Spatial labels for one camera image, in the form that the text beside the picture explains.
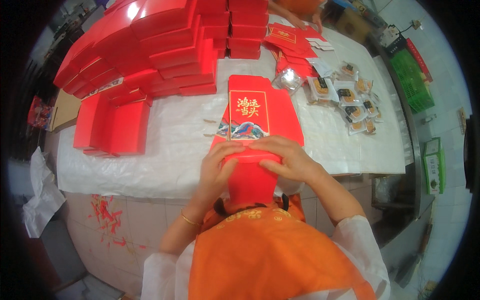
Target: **table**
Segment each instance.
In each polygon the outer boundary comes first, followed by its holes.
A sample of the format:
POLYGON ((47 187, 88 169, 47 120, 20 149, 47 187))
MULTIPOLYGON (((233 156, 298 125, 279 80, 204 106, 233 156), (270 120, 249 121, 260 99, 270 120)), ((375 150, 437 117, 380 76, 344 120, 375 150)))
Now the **table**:
MULTIPOLYGON (((278 18, 271 16, 270 22, 278 18)), ((308 105, 305 90, 300 89, 292 102, 304 132, 305 151, 330 174, 405 173, 398 124, 375 63, 362 45, 329 29, 324 31, 335 52, 318 50, 318 54, 334 68, 341 60, 349 60, 359 66, 363 76, 374 79, 372 90, 383 99, 385 122, 377 126, 376 135, 348 136, 338 108, 308 105)), ((200 163, 210 148, 211 135, 228 103, 228 77, 245 74, 272 80, 275 63, 265 48, 259 60, 219 60, 216 95, 169 96, 154 101, 143 156, 86 156, 72 147, 75 127, 63 130, 57 158, 59 188, 86 194, 189 198, 198 183, 200 163)), ((301 184, 280 178, 276 194, 292 194, 301 189, 301 184)))

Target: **clear plastic package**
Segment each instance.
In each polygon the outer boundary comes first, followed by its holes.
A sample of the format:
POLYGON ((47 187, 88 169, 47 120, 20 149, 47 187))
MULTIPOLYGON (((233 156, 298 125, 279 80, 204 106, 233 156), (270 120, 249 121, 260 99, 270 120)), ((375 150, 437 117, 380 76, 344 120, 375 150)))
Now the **clear plastic package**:
POLYGON ((293 95, 305 82, 292 68, 285 68, 279 72, 272 81, 272 86, 278 89, 286 89, 288 94, 293 95))

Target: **hand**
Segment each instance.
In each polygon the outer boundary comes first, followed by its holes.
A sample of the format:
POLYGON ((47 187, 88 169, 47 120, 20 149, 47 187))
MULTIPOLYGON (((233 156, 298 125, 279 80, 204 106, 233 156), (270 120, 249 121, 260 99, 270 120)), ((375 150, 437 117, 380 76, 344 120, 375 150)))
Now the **hand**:
POLYGON ((260 166, 287 179, 302 181, 311 185, 323 175, 328 175, 322 165, 311 159, 300 145, 280 135, 263 137, 249 148, 268 151, 282 157, 282 164, 270 159, 260 161, 260 166))
POLYGON ((312 22, 318 26, 318 33, 322 34, 324 27, 322 25, 322 19, 320 18, 320 14, 314 13, 312 16, 312 22))
POLYGON ((295 26, 297 28, 300 28, 301 30, 306 30, 307 29, 307 27, 305 26, 303 21, 300 20, 299 17, 297 17, 296 15, 294 15, 292 13, 290 13, 287 16, 287 20, 290 22, 290 24, 292 24, 293 26, 295 26))

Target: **red packaging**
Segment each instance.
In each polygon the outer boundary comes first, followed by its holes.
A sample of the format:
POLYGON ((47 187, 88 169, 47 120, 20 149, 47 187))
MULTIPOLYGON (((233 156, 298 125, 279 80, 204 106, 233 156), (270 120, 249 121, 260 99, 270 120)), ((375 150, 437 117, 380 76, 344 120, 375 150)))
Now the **red packaging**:
POLYGON ((108 99, 101 94, 82 101, 73 137, 74 148, 92 150, 102 146, 109 106, 108 99))
POLYGON ((151 55, 150 61, 153 63, 153 66, 159 70, 190 62, 198 62, 200 60, 199 52, 203 37, 204 30, 200 27, 199 31, 195 35, 195 43, 192 46, 151 55))
POLYGON ((259 38, 263 39, 267 32, 265 26, 245 26, 245 25, 232 25, 233 38, 259 38))
POLYGON ((267 13, 230 12, 232 25, 262 26, 268 24, 267 13))
POLYGON ((227 39, 227 47, 235 50, 258 51, 262 40, 253 38, 232 38, 227 39))
POLYGON ((90 80, 90 83, 96 87, 96 88, 101 88, 102 86, 114 81, 115 79, 118 79, 122 77, 120 73, 117 72, 115 69, 110 69, 106 71, 105 73, 95 77, 94 79, 90 80))
POLYGON ((91 85, 91 83, 87 83, 84 86, 82 86, 78 91, 73 93, 73 95, 79 99, 83 99, 85 98, 85 96, 87 96, 94 90, 95 90, 95 87, 91 85))
POLYGON ((108 152, 120 156, 145 154, 149 113, 150 107, 142 101, 118 107, 112 122, 108 152))
POLYGON ((194 0, 147 0, 133 18, 131 28, 138 40, 185 28, 189 11, 195 8, 194 0))
POLYGON ((216 84, 201 84, 201 85, 181 87, 180 93, 182 96, 216 94, 216 84))
POLYGON ((147 55, 165 52, 177 48, 184 48, 193 45, 195 34, 201 26, 200 16, 192 13, 189 16, 187 27, 165 32, 140 41, 140 47, 147 55))
POLYGON ((230 58, 257 60, 260 58, 260 49, 257 51, 230 49, 230 58))
POLYGON ((229 0, 228 10, 231 12, 266 13, 268 0, 229 0))
POLYGON ((202 14, 203 26, 228 26, 230 22, 230 13, 205 13, 202 14))
POLYGON ((80 74, 75 76, 72 80, 70 80, 69 83, 63 88, 65 93, 73 95, 76 91, 81 89, 84 85, 88 83, 87 80, 85 80, 80 74))
POLYGON ((228 25, 226 26, 205 26, 204 38, 227 38, 228 25))
POLYGON ((129 89, 141 88, 144 91, 147 91, 147 87, 150 87, 155 84, 160 84, 164 81, 160 73, 155 69, 147 69, 135 74, 126 76, 123 79, 123 83, 129 89))

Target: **finger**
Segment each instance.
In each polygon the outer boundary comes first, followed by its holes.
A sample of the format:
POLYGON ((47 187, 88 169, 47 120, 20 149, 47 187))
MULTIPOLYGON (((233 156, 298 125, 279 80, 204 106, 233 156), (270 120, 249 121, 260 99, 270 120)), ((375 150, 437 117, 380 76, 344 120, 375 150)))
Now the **finger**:
POLYGON ((233 170, 235 170, 235 167, 237 166, 237 163, 239 162, 238 159, 236 158, 232 158, 230 159, 229 161, 227 161, 222 169, 220 170, 220 173, 217 177, 217 179, 221 182, 221 183, 224 183, 224 182, 227 182, 228 178, 230 177, 230 175, 232 175, 233 173, 233 170))

